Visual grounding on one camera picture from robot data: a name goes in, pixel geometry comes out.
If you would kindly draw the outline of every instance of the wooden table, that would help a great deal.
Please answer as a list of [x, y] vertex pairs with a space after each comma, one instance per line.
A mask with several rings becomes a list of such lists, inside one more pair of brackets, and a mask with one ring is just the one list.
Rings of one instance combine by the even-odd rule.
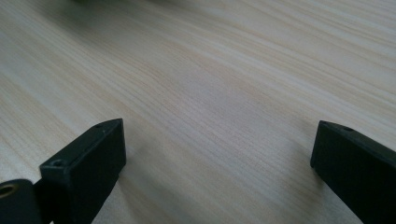
[[95, 123], [128, 163], [94, 223], [360, 223], [321, 119], [396, 149], [396, 2], [0, 1], [0, 182]]

